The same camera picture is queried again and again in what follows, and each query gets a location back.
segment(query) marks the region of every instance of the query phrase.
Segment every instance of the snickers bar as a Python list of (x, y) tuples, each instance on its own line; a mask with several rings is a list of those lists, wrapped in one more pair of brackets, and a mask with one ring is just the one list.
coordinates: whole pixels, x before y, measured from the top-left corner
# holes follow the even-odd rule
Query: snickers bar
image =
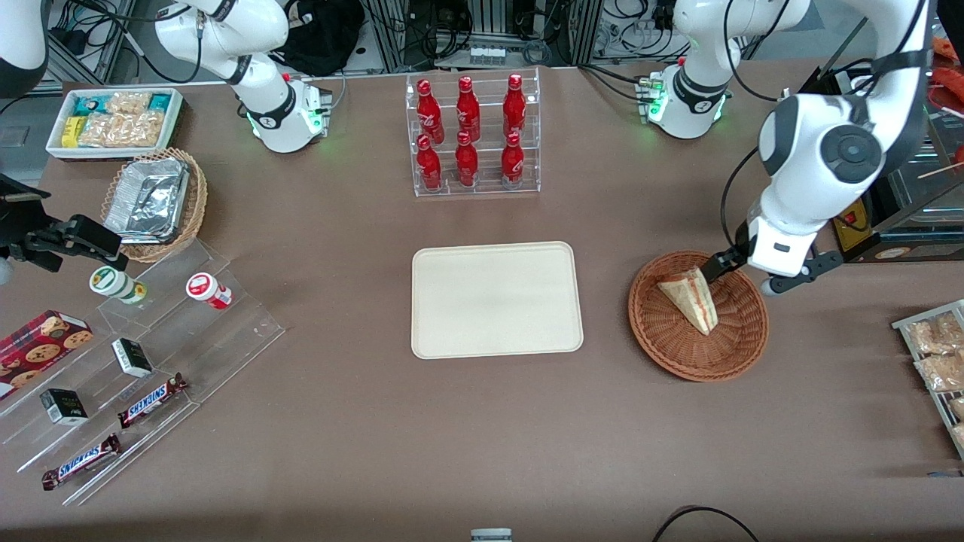
[(61, 465), (60, 469), (52, 469), (43, 473), (43, 491), (54, 489), (66, 482), (71, 476), (88, 469), (97, 461), (111, 454), (121, 454), (121, 441), (115, 434), (111, 434), (104, 442), (74, 457), (69, 463)]
[(126, 429), (130, 427), (134, 421), (141, 417), (146, 416), (150, 411), (161, 406), (161, 403), (170, 399), (175, 393), (180, 392), (184, 388), (187, 388), (187, 382), (181, 378), (180, 373), (169, 378), (160, 388), (149, 393), (147, 397), (141, 399), (134, 403), (129, 409), (118, 414), (120, 419), (120, 427)]

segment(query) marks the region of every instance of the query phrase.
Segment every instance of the small black box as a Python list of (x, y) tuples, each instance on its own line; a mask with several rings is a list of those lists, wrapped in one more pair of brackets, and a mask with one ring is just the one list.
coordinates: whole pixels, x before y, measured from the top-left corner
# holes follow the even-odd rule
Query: small black box
[(54, 423), (80, 425), (87, 421), (87, 412), (84, 411), (84, 405), (80, 404), (77, 392), (50, 388), (40, 394), (40, 402)]
[(150, 361), (144, 354), (139, 342), (131, 339), (120, 338), (115, 340), (111, 346), (114, 347), (114, 355), (120, 364), (120, 370), (131, 376), (138, 378), (148, 378), (152, 372)]

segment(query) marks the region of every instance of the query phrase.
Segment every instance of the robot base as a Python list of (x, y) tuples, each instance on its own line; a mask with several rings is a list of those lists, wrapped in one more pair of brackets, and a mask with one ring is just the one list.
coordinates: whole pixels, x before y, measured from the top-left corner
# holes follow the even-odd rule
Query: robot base
[(712, 104), (707, 101), (706, 112), (693, 113), (673, 89), (673, 77), (679, 69), (679, 66), (670, 66), (664, 71), (654, 71), (649, 79), (636, 84), (636, 97), (648, 102), (639, 104), (639, 117), (644, 124), (655, 124), (673, 137), (695, 139), (707, 133), (723, 115), (726, 97), (720, 97), (715, 109), (709, 109)]
[(254, 135), (274, 152), (294, 152), (327, 136), (332, 116), (332, 95), (322, 95), (317, 87), (302, 81), (290, 81), (288, 84), (295, 92), (295, 107), (279, 127), (266, 129), (248, 116)]

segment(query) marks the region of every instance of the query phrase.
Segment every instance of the red cookie box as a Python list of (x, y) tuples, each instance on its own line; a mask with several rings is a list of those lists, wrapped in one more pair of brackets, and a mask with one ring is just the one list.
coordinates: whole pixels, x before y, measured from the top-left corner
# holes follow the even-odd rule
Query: red cookie box
[(0, 339), (0, 400), (93, 337), (87, 322), (47, 311)]

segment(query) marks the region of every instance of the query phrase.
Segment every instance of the black bag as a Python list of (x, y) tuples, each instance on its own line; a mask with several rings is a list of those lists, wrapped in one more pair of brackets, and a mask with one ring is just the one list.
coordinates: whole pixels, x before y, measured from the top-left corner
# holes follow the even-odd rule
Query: black bag
[(348, 64), (364, 24), (359, 0), (289, 0), (288, 40), (271, 58), (301, 73), (331, 75)]

